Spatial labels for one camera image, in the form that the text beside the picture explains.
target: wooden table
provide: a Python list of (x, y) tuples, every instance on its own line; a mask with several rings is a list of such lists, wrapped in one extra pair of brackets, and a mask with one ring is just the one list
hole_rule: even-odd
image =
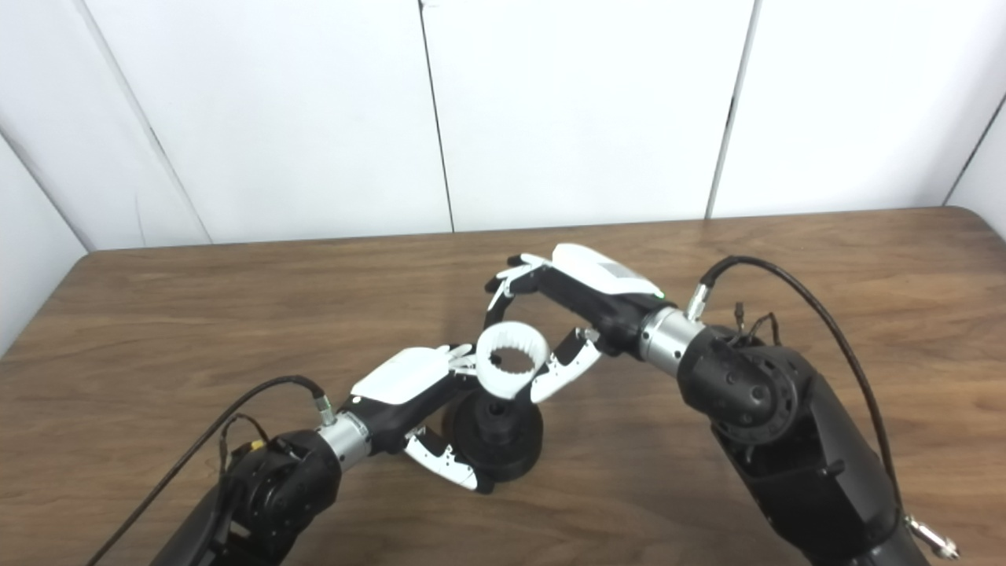
[[(489, 300), (482, 287), (505, 257), (548, 254), (565, 240), (636, 267), (679, 303), (727, 253), (788, 267), (861, 358), (909, 511), (955, 538), (963, 564), (1002, 564), (1006, 244), (952, 207), (92, 253), (0, 362), (0, 562), (83, 562), (261, 381), (304, 374), (334, 401), (402, 348), (474, 341)], [(705, 321), (730, 323), (741, 300), (751, 318), (780, 317), (784, 343), (829, 376), (869, 431), (813, 313), (781, 281), (738, 267)], [(515, 303), (508, 318), (553, 346), (578, 323), (540, 298)], [(804, 564), (670, 378), (606, 359), (542, 411), (544, 451), (527, 477), (483, 497), (405, 456), (370, 458), (288, 562)], [(248, 412), (272, 432), (315, 424), (297, 388)], [(108, 564), (153, 556), (214, 481), (214, 451), (184, 469)]]

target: metal clip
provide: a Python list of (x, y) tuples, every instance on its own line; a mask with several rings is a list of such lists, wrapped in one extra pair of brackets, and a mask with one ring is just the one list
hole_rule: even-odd
[(915, 521), (915, 518), (910, 515), (904, 516), (904, 524), (916, 539), (930, 547), (933, 554), (944, 560), (957, 560), (961, 558), (961, 553), (958, 552), (954, 541), (937, 533), (929, 525)]

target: wires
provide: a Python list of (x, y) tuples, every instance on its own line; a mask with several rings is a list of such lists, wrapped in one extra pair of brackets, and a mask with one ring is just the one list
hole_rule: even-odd
[[(95, 566), (96, 564), (98, 564), (98, 561), (101, 560), (102, 557), (104, 557), (109, 552), (109, 550), (112, 549), (112, 547), (119, 541), (119, 539), (123, 537), (123, 535), (126, 534), (126, 531), (128, 531), (130, 527), (132, 527), (133, 524), (136, 523), (136, 521), (140, 518), (140, 516), (143, 515), (143, 512), (147, 511), (147, 508), (150, 507), (150, 504), (154, 503), (154, 500), (157, 499), (159, 495), (161, 495), (161, 492), (163, 492), (164, 489), (167, 488), (168, 484), (170, 484), (171, 481), (174, 480), (175, 476), (178, 476), (178, 473), (181, 471), (182, 467), (184, 467), (185, 464), (188, 463), (190, 459), (192, 459), (192, 456), (194, 456), (195, 453), (199, 451), (199, 448), (201, 448), (202, 445), (205, 444), (207, 440), (209, 440), (210, 436), (216, 433), (216, 431), (227, 421), (228, 418), (230, 418), (231, 415), (237, 412), (237, 409), (239, 409), (242, 405), (247, 403), (248, 400), (259, 395), (263, 391), (266, 391), (267, 389), (282, 384), (295, 384), (307, 389), (308, 391), (311, 392), (311, 397), (315, 399), (316, 403), (320, 399), (325, 398), (325, 391), (321, 387), (319, 387), (318, 384), (309, 380), (308, 378), (305, 378), (304, 376), (284, 376), (282, 378), (274, 378), (272, 380), (259, 384), (258, 386), (252, 388), (246, 393), (238, 397), (236, 401), (231, 403), (230, 406), (227, 407), (226, 410), (224, 410), (223, 413), (221, 413), (220, 416), (217, 417), (216, 420), (213, 421), (211, 425), (209, 425), (209, 428), (207, 428), (205, 432), (203, 432), (201, 435), (199, 435), (198, 438), (196, 438), (192, 446), (190, 446), (189, 449), (186, 450), (185, 453), (183, 453), (180, 458), (178, 458), (178, 461), (175, 462), (174, 465), (172, 465), (168, 469), (167, 474), (164, 475), (164, 478), (162, 478), (161, 481), (158, 482), (156, 486), (154, 486), (154, 489), (150, 491), (150, 494), (148, 494), (147, 497), (144, 498), (142, 502), (140, 502), (140, 505), (137, 506), (137, 508), (133, 510), (133, 513), (131, 513), (130, 516), (126, 518), (126, 521), (124, 521), (123, 524), (120, 525), (118, 529), (116, 529), (116, 532), (113, 533), (111, 537), (109, 537), (109, 540), (105, 541), (105, 544), (103, 544), (102, 547), (98, 549), (98, 552), (96, 552), (95, 555), (91, 557), (91, 560), (87, 562), (86, 566)], [(260, 432), (263, 435), (265, 435), (265, 432), (262, 431), (261, 427), (258, 427), (257, 425), (257, 428), (259, 428)]]
[[(259, 424), (259, 421), (255, 420), (253, 417), (245, 415), (244, 413), (234, 413), (227, 422), (223, 425), (223, 429), (220, 431), (220, 467), (216, 476), (216, 501), (213, 503), (213, 511), (209, 515), (209, 524), (216, 525), (217, 521), (220, 519), (220, 514), (223, 513), (223, 498), (224, 493), (227, 491), (226, 484), (226, 474), (227, 474), (227, 432), (230, 430), (230, 425), (234, 424), (235, 421), (239, 419), (244, 419), (245, 421), (252, 423), (256, 431), (259, 433), (259, 438), (266, 444), (269, 443), (269, 435)], [(206, 529), (200, 536), (199, 542), (196, 543), (195, 548), (198, 549), (192, 554), (192, 564), (198, 564), (202, 560), (203, 554), (205, 554), (206, 549), (209, 548), (210, 542), (213, 540), (213, 530)]]
[[(838, 343), (838, 348), (842, 351), (842, 355), (845, 356), (846, 362), (849, 363), (849, 368), (852, 369), (852, 374), (856, 377), (856, 382), (859, 384), (859, 389), (863, 393), (863, 398), (866, 400), (866, 408), (870, 413), (870, 420), (873, 422), (873, 430), (876, 433), (877, 445), (880, 448), (880, 459), (883, 461), (884, 469), (887, 471), (887, 477), (890, 478), (891, 486), (894, 489), (894, 500), (897, 502), (897, 506), (902, 508), (901, 505), (901, 490), (897, 485), (897, 475), (894, 473), (894, 460), (890, 454), (890, 443), (887, 440), (887, 430), (883, 424), (883, 417), (880, 415), (880, 407), (877, 405), (876, 398), (873, 396), (873, 389), (870, 387), (869, 381), (866, 379), (866, 374), (863, 372), (862, 366), (859, 365), (859, 360), (856, 355), (852, 352), (852, 347), (849, 346), (849, 341), (845, 340), (845, 335), (838, 328), (838, 324), (828, 313), (828, 310), (821, 305), (821, 302), (815, 298), (810, 291), (804, 287), (803, 282), (797, 279), (796, 276), (790, 274), (783, 267), (767, 261), (759, 257), (752, 257), (749, 255), (729, 255), (723, 257), (711, 267), (709, 270), (705, 271), (705, 274), (699, 278), (699, 285), (705, 286), (710, 291), (712, 287), (715, 286), (716, 278), (722, 274), (727, 268), (739, 264), (752, 264), (754, 266), (760, 266), (773, 274), (779, 276), (783, 280), (786, 280), (787, 285), (797, 293), (807, 305), (818, 314), (821, 321), (824, 322), (825, 326), (828, 327), (828, 331), (831, 332), (831, 336), (835, 338), (835, 342)], [(774, 331), (778, 332), (778, 326), (774, 325)]]
[(759, 319), (751, 325), (751, 330), (747, 333), (747, 336), (754, 339), (758, 338), (758, 332), (762, 329), (762, 325), (769, 321), (772, 323), (772, 344), (773, 346), (783, 346), (783, 341), (779, 339), (779, 321), (776, 320), (776, 314), (770, 313), (765, 317)]

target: black cable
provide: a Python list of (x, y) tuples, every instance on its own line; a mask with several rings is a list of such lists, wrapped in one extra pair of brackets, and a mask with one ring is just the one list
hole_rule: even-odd
[(880, 415), (880, 407), (877, 405), (876, 397), (873, 396), (873, 389), (870, 387), (870, 382), (866, 379), (866, 374), (863, 372), (862, 366), (859, 365), (859, 360), (852, 352), (852, 347), (849, 346), (849, 341), (845, 340), (845, 335), (843, 335), (842, 331), (838, 328), (838, 324), (835, 323), (835, 320), (828, 313), (828, 310), (821, 305), (821, 302), (819, 302), (817, 298), (810, 293), (810, 290), (805, 288), (803, 282), (797, 279), (796, 276), (790, 274), (786, 269), (778, 264), (759, 257), (752, 257), (749, 255), (729, 255), (723, 257), (709, 267), (709, 270), (705, 271), (705, 274), (699, 278), (699, 282), (711, 291), (713, 286), (715, 286), (716, 278), (722, 274), (723, 271), (739, 263), (760, 266), (779, 276), (783, 280), (786, 280), (787, 285), (789, 285), (790, 288), (797, 293), (797, 295), (807, 302), (807, 305), (809, 305), (811, 309), (818, 314), (818, 317), (820, 317), (825, 326), (828, 327), (828, 331), (831, 332), (831, 336), (834, 337), (835, 342), (838, 343), (838, 348), (842, 351), (842, 355), (845, 356), (846, 362), (849, 363), (849, 368), (852, 369), (852, 374), (856, 377), (859, 389), (863, 392), (863, 398), (866, 400), (866, 408), (869, 410), (870, 420), (873, 422), (873, 430), (876, 433), (877, 445), (880, 448), (880, 459), (883, 461), (884, 469), (887, 471), (887, 477), (890, 478), (891, 487), (894, 489), (894, 500), (897, 502), (897, 506), (903, 509), (901, 505), (901, 490), (897, 485), (897, 475), (894, 473), (894, 459), (891, 457), (890, 442), (887, 439), (887, 430), (883, 424), (883, 417)]
[(237, 411), (237, 409), (239, 409), (242, 405), (247, 403), (248, 400), (259, 395), (263, 391), (266, 391), (267, 389), (282, 384), (299, 385), (310, 391), (311, 396), (315, 400), (325, 397), (325, 391), (321, 387), (319, 387), (318, 384), (309, 380), (308, 378), (305, 378), (304, 376), (284, 376), (282, 378), (275, 378), (269, 380), (268, 382), (259, 384), (258, 386), (252, 388), (246, 393), (238, 397), (236, 401), (231, 403), (230, 406), (227, 407), (226, 410), (224, 410), (223, 413), (221, 413), (220, 416), (217, 417), (215, 421), (213, 421), (213, 424), (209, 425), (209, 428), (207, 428), (206, 431), (203, 432), (196, 439), (196, 441), (192, 444), (192, 446), (190, 446), (189, 449), (186, 450), (185, 453), (182, 454), (180, 458), (178, 458), (178, 461), (175, 462), (174, 465), (172, 465), (168, 469), (168, 473), (164, 475), (164, 478), (162, 478), (161, 481), (158, 482), (156, 486), (154, 486), (154, 489), (150, 491), (150, 494), (148, 494), (147, 497), (144, 498), (142, 502), (140, 502), (140, 505), (137, 506), (137, 508), (133, 510), (133, 513), (131, 513), (130, 516), (126, 518), (126, 521), (124, 521), (123, 524), (120, 525), (118, 529), (116, 529), (116, 532), (113, 533), (111, 537), (109, 537), (109, 540), (105, 541), (105, 544), (103, 544), (102, 547), (98, 549), (98, 552), (96, 552), (95, 555), (91, 557), (91, 560), (87, 562), (86, 566), (95, 566), (95, 564), (98, 564), (98, 561), (101, 560), (102, 557), (104, 557), (106, 553), (109, 552), (110, 549), (112, 549), (113, 545), (115, 545), (116, 542), (118, 542), (123, 535), (126, 534), (126, 531), (128, 531), (129, 528), (132, 527), (134, 523), (136, 523), (137, 519), (139, 519), (140, 516), (143, 515), (143, 512), (147, 511), (147, 508), (150, 507), (150, 504), (154, 503), (154, 500), (157, 499), (157, 496), (159, 496), (161, 492), (163, 492), (164, 489), (168, 486), (168, 484), (172, 480), (174, 480), (175, 476), (178, 476), (178, 473), (182, 469), (182, 467), (184, 467), (184, 465), (188, 463), (190, 459), (192, 459), (192, 456), (194, 456), (195, 453), (199, 451), (199, 448), (201, 448), (202, 445), (205, 444), (207, 440), (209, 440), (210, 436), (213, 436), (213, 434), (220, 428), (220, 426), (222, 426), (223, 423)]

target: wall seam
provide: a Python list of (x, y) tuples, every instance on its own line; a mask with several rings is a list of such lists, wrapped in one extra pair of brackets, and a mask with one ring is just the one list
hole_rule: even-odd
[(116, 82), (119, 84), (120, 90), (126, 98), (126, 101), (132, 109), (133, 114), (136, 116), (136, 119), (140, 122), (141, 129), (147, 137), (147, 141), (150, 143), (154, 154), (157, 155), (157, 159), (167, 174), (172, 187), (182, 197), (182, 200), (185, 202), (189, 212), (195, 217), (199, 224), (199, 229), (202, 231), (202, 235), (206, 238), (206, 241), (213, 243), (213, 237), (209, 234), (209, 230), (206, 228), (206, 224), (203, 222), (202, 216), (199, 214), (199, 210), (196, 209), (195, 203), (192, 201), (192, 197), (189, 195), (184, 183), (182, 183), (181, 177), (178, 176), (178, 172), (175, 170), (174, 164), (171, 162), (171, 159), (168, 158), (168, 154), (164, 150), (161, 140), (157, 137), (157, 133), (154, 131), (154, 127), (151, 125), (146, 111), (144, 111), (143, 107), (140, 105), (140, 100), (136, 97), (136, 91), (130, 84), (129, 79), (126, 78), (122, 65), (119, 64), (119, 59), (116, 58), (115, 53), (112, 51), (112, 46), (109, 45), (108, 39), (105, 37), (105, 33), (102, 32), (101, 27), (98, 25), (98, 21), (91, 12), (91, 8), (88, 6), (87, 0), (73, 0), (73, 3), (76, 5), (77, 12), (83, 19), (88, 32), (91, 33), (92, 38), (95, 40), (95, 44), (98, 47), (99, 52), (102, 53), (106, 63), (109, 65), (109, 69), (112, 70), (112, 74), (115, 75)]
[(719, 142), (719, 154), (716, 156), (716, 168), (712, 172), (712, 184), (709, 186), (709, 199), (705, 204), (706, 219), (712, 217), (719, 191), (719, 179), (726, 163), (726, 152), (730, 147), (730, 135), (733, 133), (733, 122), (740, 103), (740, 92), (744, 86), (744, 76), (747, 74), (747, 60), (750, 58), (751, 46), (754, 44), (754, 33), (758, 29), (759, 15), (762, 13), (762, 0), (751, 3), (751, 16), (747, 22), (747, 33), (744, 35), (744, 46), (740, 50), (740, 62), (737, 64), (737, 76), (733, 81), (733, 93), (730, 96), (730, 107), (726, 111), (726, 124), (723, 126), (723, 138)]

